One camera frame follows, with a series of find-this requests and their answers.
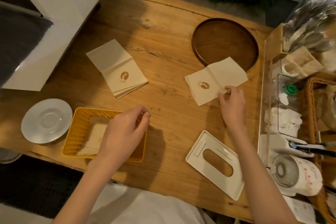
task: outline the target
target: oval hole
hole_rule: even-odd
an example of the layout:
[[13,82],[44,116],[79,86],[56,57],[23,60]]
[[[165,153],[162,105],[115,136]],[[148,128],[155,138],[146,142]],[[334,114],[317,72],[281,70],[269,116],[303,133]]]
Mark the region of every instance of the oval hole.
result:
[[203,158],[213,167],[215,167],[218,171],[220,171],[223,175],[230,177],[233,175],[232,166],[214,153],[212,150],[206,149],[203,151]]

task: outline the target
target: green plastic lid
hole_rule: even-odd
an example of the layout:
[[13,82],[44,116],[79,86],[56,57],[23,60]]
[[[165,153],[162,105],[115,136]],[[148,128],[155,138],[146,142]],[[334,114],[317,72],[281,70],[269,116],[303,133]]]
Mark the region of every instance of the green plastic lid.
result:
[[289,95],[294,95],[297,93],[297,87],[295,85],[287,85],[285,87],[285,92]]

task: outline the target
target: yellow plastic basket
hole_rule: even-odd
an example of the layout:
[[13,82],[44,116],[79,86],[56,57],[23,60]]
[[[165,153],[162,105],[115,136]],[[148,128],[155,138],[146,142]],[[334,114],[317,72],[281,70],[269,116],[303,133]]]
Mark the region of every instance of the yellow plastic basket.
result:
[[[114,118],[120,111],[100,110],[92,108],[78,107],[73,115],[72,122],[66,136],[62,155],[66,157],[75,158],[95,158],[96,155],[79,155],[77,150],[84,141],[84,136],[89,127],[89,120],[91,116],[101,116],[107,118]],[[147,130],[143,135],[139,145],[133,151],[132,155],[126,160],[127,162],[141,162],[144,159],[145,144],[146,144]]]

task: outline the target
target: brown tree logo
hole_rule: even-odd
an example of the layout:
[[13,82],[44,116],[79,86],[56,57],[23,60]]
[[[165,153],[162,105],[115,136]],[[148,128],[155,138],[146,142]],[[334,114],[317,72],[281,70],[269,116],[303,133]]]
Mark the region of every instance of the brown tree logo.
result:
[[120,75],[120,82],[124,83],[128,79],[129,73],[128,72],[122,72]]
[[205,90],[207,90],[208,88],[210,88],[210,85],[207,82],[199,81],[197,83],[197,85],[200,86],[202,89],[205,89]]

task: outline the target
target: wooden table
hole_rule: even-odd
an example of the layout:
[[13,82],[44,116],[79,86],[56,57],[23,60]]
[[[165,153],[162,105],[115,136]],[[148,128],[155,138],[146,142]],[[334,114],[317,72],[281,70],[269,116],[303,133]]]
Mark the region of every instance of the wooden table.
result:
[[[181,0],[101,0],[101,9],[90,16],[41,91],[0,92],[0,147],[84,171],[87,160],[61,156],[65,135],[48,145],[23,137],[20,124],[27,110],[48,98],[65,100],[73,111],[77,107],[124,111],[141,103],[152,113],[144,161],[123,164],[113,179],[251,221],[245,191],[234,201],[185,161],[203,130],[234,150],[218,100],[198,107],[184,79],[204,68],[191,50],[193,30],[214,17],[242,24],[259,45],[259,60],[240,86],[247,102],[249,134],[256,145],[264,40],[270,28]],[[85,55],[112,39],[134,57],[149,81],[119,100]]]

